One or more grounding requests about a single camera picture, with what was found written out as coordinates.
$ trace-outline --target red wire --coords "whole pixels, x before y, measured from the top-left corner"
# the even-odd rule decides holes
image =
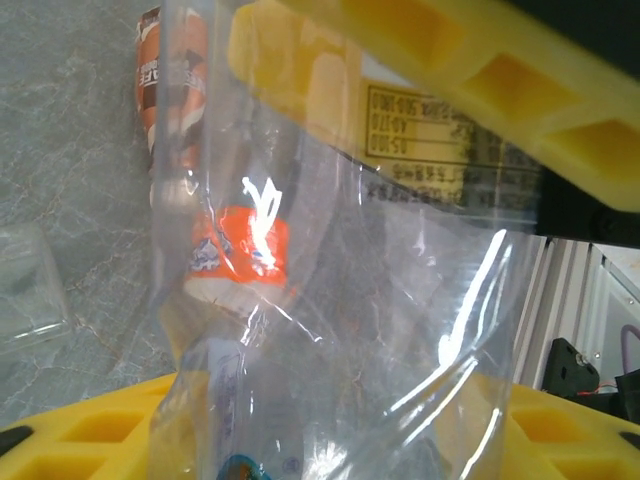
[[[600,385],[598,385],[598,388],[596,388],[593,392],[578,392],[578,395],[593,395],[595,393],[598,393],[600,391],[601,388],[604,387],[612,387],[612,388],[616,388],[616,386],[612,383],[602,383]]]

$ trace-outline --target orange packaging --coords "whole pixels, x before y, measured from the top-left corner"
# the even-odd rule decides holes
[[[193,229],[192,278],[228,278],[284,287],[289,227],[279,218],[263,223],[253,208],[233,206],[215,219],[201,214]]]
[[[185,16],[185,51],[175,53],[185,59],[183,85],[186,88],[182,93],[171,95],[169,123],[179,125],[184,141],[180,166],[191,170],[198,164],[205,107],[207,28],[204,19],[195,11],[188,9]],[[136,104],[147,134],[149,152],[153,155],[160,62],[160,7],[142,15],[136,30]]]

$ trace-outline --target blue logo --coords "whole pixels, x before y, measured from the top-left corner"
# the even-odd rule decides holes
[[[271,477],[246,455],[233,455],[222,466],[216,480],[271,480]]]
[[[213,242],[205,238],[193,251],[191,257],[191,271],[205,272],[215,270],[220,266],[220,254]]]

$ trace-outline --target plastic bag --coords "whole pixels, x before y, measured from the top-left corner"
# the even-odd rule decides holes
[[[392,87],[357,46],[273,0],[162,17],[154,304],[179,375],[150,478],[496,478],[532,259],[506,227],[535,219],[535,167],[505,182],[519,152],[450,109],[421,120],[441,102],[406,84],[374,100]]]

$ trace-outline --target marble surface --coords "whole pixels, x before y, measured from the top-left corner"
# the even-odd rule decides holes
[[[172,370],[149,318],[135,24],[154,0],[4,0],[0,225],[47,234],[79,327],[0,365],[0,427]]]

